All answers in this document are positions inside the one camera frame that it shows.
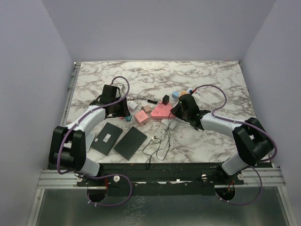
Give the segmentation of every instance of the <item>marble surface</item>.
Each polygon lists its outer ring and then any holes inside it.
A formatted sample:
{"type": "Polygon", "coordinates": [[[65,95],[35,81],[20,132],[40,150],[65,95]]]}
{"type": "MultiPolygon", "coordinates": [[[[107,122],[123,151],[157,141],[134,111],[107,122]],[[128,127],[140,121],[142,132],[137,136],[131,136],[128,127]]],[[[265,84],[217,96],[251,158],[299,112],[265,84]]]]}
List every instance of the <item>marble surface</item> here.
{"type": "MultiPolygon", "coordinates": [[[[118,62],[84,62],[81,64],[76,88],[68,115],[68,123],[76,120],[87,109],[89,103],[99,96],[104,84],[110,84],[115,76],[124,76],[129,80],[129,98],[149,98],[161,100],[165,94],[171,98],[173,91],[181,92],[199,85],[214,84],[222,88],[228,97],[226,106],[217,112],[217,115],[234,119],[246,119],[255,116],[246,84],[237,61],[230,62],[162,62],[162,61],[118,61],[118,62]]],[[[114,85],[125,82],[117,79],[114,85]]],[[[202,88],[196,97],[199,99],[200,109],[213,110],[223,104],[223,96],[215,88],[202,88]]],[[[136,101],[139,109],[148,103],[143,100],[136,101]]],[[[119,140],[132,127],[138,128],[148,138],[130,161],[112,149],[108,156],[90,148],[87,157],[96,162],[136,162],[144,163],[148,156],[142,153],[150,138],[158,135],[161,122],[151,119],[146,125],[139,127],[134,117],[131,122],[116,119],[107,119],[95,127],[93,132],[98,135],[103,126],[110,122],[123,129],[119,140]]],[[[167,143],[167,136],[162,141],[161,147],[167,143]]],[[[171,147],[164,161],[159,161],[156,156],[152,162],[222,162],[231,157],[237,150],[232,138],[213,131],[196,131],[187,124],[179,123],[171,131],[171,147]]],[[[146,153],[156,151],[158,144],[151,143],[146,153]]],[[[167,151],[161,150],[159,158],[163,158],[167,151]]]]}

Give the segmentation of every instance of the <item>table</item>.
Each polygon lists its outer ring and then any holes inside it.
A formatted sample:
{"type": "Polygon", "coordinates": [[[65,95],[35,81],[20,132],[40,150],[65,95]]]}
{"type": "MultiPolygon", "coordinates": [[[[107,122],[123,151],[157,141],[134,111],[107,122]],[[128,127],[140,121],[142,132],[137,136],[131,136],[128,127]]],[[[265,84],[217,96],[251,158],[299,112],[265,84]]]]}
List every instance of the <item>table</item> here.
{"type": "MultiPolygon", "coordinates": [[[[173,91],[181,92],[199,85],[214,84],[223,89],[227,95],[227,105],[217,112],[217,115],[234,119],[248,119],[255,116],[253,106],[248,95],[246,84],[238,61],[227,62],[166,62],[166,61],[116,61],[116,62],[83,62],[80,67],[78,80],[67,122],[71,123],[81,116],[90,102],[102,93],[103,85],[110,84],[115,76],[124,76],[129,80],[129,98],[147,98],[161,100],[165,94],[170,96],[173,91]]],[[[114,85],[125,84],[122,79],[117,79],[114,85]]],[[[224,99],[219,90],[215,88],[202,88],[198,94],[200,109],[213,110],[223,104],[224,99]]],[[[144,100],[137,100],[139,108],[147,105],[144,100]]],[[[158,135],[161,122],[151,119],[146,125],[139,127],[134,117],[130,122],[119,118],[106,119],[98,124],[92,132],[99,134],[104,125],[109,122],[123,129],[119,140],[132,127],[138,128],[148,138],[127,161],[112,149],[108,156],[90,148],[87,157],[99,163],[145,163],[148,156],[142,153],[142,149],[154,135],[158,135]]],[[[164,147],[167,136],[162,141],[164,147]]],[[[155,156],[152,162],[223,162],[234,153],[236,146],[234,140],[225,135],[213,131],[196,131],[192,126],[179,123],[174,131],[171,131],[170,150],[164,161],[159,161],[155,156]]],[[[153,153],[158,144],[151,144],[145,149],[146,153],[153,153]]],[[[158,153],[163,158],[167,148],[158,153]]]]}

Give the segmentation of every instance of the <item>wall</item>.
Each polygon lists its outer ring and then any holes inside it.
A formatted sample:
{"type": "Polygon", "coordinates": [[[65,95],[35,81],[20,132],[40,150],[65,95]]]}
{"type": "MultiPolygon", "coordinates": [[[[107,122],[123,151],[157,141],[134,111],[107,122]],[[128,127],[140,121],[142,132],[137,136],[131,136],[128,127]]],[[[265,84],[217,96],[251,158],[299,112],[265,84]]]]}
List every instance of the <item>wall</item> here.
{"type": "Polygon", "coordinates": [[[242,60],[275,0],[42,0],[74,61],[242,60]]]}
{"type": "Polygon", "coordinates": [[[241,66],[256,114],[279,146],[276,162],[301,225],[300,10],[300,0],[277,0],[241,66]]]}
{"type": "Polygon", "coordinates": [[[73,62],[40,0],[0,2],[0,219],[26,225],[73,62]]]}

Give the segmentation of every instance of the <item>pink block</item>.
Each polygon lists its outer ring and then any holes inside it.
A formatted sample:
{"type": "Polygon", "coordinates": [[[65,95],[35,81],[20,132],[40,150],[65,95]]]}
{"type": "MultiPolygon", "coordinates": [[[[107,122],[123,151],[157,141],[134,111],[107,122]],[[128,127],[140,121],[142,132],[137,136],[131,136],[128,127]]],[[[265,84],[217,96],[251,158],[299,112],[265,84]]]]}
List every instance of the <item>pink block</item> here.
{"type": "Polygon", "coordinates": [[[173,107],[170,103],[168,103],[167,105],[158,104],[156,108],[150,113],[150,117],[152,119],[168,119],[169,116],[169,119],[174,119],[175,116],[170,113],[170,110],[172,108],[173,107]]]}
{"type": "Polygon", "coordinates": [[[149,122],[150,118],[147,116],[147,114],[142,110],[135,114],[135,120],[138,123],[139,126],[143,126],[146,123],[149,122]]]}

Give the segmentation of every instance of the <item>metal frame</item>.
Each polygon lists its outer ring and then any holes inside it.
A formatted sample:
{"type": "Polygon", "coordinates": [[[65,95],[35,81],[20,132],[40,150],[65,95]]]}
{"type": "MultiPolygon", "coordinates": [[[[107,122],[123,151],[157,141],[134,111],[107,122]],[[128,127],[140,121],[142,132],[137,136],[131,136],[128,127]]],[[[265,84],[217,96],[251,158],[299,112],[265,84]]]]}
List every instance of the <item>metal frame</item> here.
{"type": "MultiPolygon", "coordinates": [[[[65,110],[61,120],[61,126],[67,123],[72,97],[77,82],[79,69],[81,63],[75,63],[74,71],[71,76],[68,87],[69,93],[65,105],[65,110]]],[[[281,201],[284,206],[284,211],[291,226],[296,226],[296,219],[294,217],[293,209],[287,195],[285,180],[280,168],[256,168],[262,178],[263,186],[278,187],[281,201]]],[[[260,185],[257,174],[252,169],[242,171],[244,185],[236,185],[236,187],[258,187],[260,185]]],[[[218,185],[215,188],[226,187],[228,185],[218,185]]],[[[29,216],[27,226],[35,226],[37,224],[42,200],[45,189],[105,189],[105,187],[77,187],[77,177],[74,173],[67,173],[59,175],[56,170],[42,170],[37,186],[37,191],[32,205],[32,210],[29,216]]]]}

